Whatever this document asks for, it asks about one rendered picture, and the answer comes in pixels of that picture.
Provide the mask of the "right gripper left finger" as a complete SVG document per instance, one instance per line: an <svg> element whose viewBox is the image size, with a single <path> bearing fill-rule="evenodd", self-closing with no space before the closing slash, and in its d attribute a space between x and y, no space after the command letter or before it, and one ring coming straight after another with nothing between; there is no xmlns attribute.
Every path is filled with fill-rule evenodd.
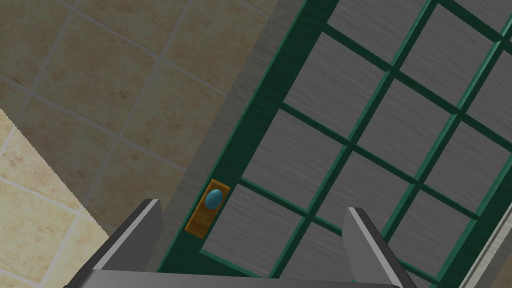
<svg viewBox="0 0 512 288"><path fill-rule="evenodd" d="M145 199L105 242L93 269L144 271L162 230L161 201Z"/></svg>

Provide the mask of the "blue knob on orange plate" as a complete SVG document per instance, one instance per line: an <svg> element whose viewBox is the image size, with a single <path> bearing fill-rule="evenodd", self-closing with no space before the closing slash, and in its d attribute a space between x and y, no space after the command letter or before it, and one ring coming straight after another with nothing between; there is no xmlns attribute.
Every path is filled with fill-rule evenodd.
<svg viewBox="0 0 512 288"><path fill-rule="evenodd" d="M185 232L204 239L229 192L229 186L212 179L187 222Z"/></svg>

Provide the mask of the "green grid door leaf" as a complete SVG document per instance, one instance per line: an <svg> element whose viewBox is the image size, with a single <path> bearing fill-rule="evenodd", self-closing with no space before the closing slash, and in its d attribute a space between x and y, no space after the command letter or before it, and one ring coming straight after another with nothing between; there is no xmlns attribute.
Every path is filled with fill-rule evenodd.
<svg viewBox="0 0 512 288"><path fill-rule="evenodd" d="M305 0L158 271L354 281L358 207L416 288L459 288L511 203L512 0Z"/></svg>

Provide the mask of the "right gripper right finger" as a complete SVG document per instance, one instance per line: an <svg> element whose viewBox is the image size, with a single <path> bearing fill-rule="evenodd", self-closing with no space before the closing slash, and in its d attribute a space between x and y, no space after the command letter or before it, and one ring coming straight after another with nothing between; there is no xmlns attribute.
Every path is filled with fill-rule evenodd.
<svg viewBox="0 0 512 288"><path fill-rule="evenodd" d="M414 288L410 276L362 208L346 209L342 239L357 283Z"/></svg>

